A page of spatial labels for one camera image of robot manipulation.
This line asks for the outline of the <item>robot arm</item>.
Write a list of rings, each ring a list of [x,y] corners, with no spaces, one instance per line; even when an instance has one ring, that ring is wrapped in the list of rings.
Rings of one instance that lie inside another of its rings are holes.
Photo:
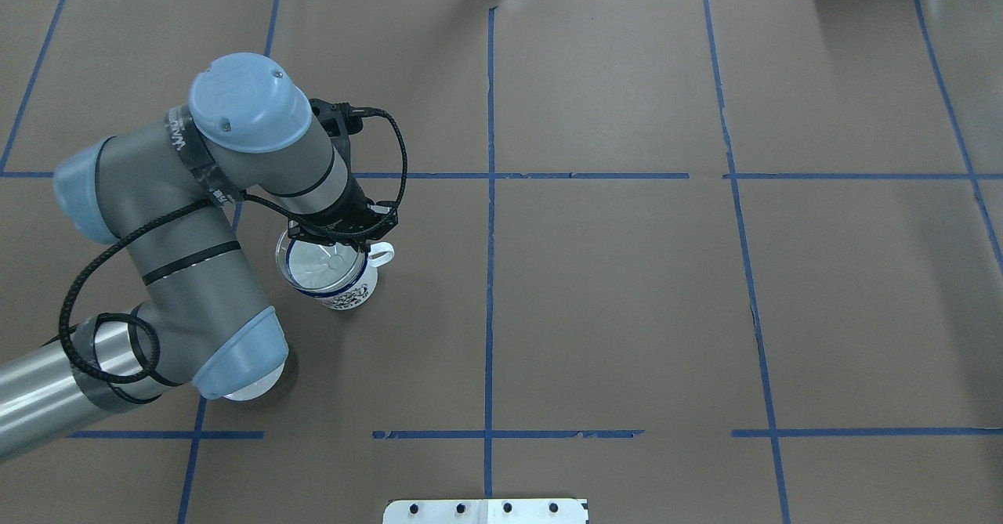
[[[289,345],[223,212],[251,202],[291,241],[367,251],[404,199],[368,198],[350,138],[383,109],[309,99],[275,60],[210,63],[158,123],[108,136],[53,174],[62,213],[104,244],[68,288],[55,335],[2,367],[2,460],[179,386],[254,400]]]

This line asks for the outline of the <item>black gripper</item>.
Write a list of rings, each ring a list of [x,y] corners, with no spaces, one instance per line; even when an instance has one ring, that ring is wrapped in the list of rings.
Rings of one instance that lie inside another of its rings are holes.
[[[330,207],[288,221],[291,240],[330,247],[341,244],[368,250],[397,227],[400,198],[374,201],[359,187],[348,187]]]

